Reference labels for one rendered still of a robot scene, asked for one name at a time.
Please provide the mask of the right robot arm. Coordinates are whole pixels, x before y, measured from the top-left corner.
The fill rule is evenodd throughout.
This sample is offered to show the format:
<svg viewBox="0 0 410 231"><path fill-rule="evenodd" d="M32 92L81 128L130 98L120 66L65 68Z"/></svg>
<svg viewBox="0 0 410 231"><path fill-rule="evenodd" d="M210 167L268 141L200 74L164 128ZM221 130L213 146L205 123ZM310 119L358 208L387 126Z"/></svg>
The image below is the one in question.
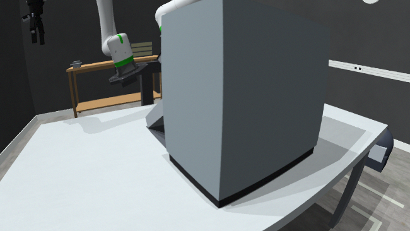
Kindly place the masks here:
<svg viewBox="0 0 410 231"><path fill-rule="evenodd" d="M27 0L27 5L42 4L46 0ZM112 0L97 0L102 34L102 51L112 56L117 68L117 77L125 76L138 69L129 39L125 33L117 34L114 21ZM110 38L111 37L111 38Z"/></svg>

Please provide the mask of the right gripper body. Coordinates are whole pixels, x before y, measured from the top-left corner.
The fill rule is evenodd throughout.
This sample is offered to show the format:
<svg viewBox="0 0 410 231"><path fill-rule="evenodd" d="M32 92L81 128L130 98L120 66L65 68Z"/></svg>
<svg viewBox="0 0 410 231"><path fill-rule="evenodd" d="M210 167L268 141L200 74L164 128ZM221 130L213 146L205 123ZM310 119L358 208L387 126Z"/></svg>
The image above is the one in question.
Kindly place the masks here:
<svg viewBox="0 0 410 231"><path fill-rule="evenodd" d="M43 5L42 4L30 4L29 10L30 10L30 13L36 14L35 20L37 20L38 16L43 14Z"/></svg>

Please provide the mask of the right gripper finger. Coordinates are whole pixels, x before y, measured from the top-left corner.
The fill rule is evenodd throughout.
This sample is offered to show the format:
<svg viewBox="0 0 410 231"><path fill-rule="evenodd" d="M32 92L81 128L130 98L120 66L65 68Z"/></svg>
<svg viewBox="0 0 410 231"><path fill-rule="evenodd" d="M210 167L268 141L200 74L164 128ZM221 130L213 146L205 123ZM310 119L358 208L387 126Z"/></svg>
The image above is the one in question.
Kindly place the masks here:
<svg viewBox="0 0 410 231"><path fill-rule="evenodd" d="M40 45L44 45L44 27L43 27L43 23L42 23L42 18L39 19L40 23L37 24L38 27L38 31L39 31L39 37L40 37Z"/></svg>
<svg viewBox="0 0 410 231"><path fill-rule="evenodd" d="M31 13L30 14L31 18L30 18L30 31L32 34L32 43L37 43L37 32L36 32L36 27L37 27L37 23L40 19L40 17L38 16L37 20L35 20L35 13Z"/></svg>

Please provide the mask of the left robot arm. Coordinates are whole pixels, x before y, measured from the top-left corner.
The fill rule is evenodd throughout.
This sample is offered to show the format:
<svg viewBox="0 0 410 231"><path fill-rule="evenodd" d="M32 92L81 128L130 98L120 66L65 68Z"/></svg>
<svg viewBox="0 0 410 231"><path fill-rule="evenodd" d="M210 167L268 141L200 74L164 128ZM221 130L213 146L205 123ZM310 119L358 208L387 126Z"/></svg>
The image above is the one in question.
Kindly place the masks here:
<svg viewBox="0 0 410 231"><path fill-rule="evenodd" d="M164 15L164 14L166 14L166 13L169 13L169 12L171 12L171 11L173 11L173 10L182 8L182 7L186 6L186 5L189 5L189 4L192 4L192 3L196 3L196 2L198 2L198 1L201 1L201 0L172 0L172 1L170 1L169 3L166 3L166 4L162 5L162 6L160 6L160 7L157 9L156 14L155 14L156 21L157 21L157 23L158 23L158 25L159 25L159 27L160 27L160 32L161 32L161 16L162 16L162 15ZM158 55L157 59L158 59L159 62L161 63L161 53Z"/></svg>

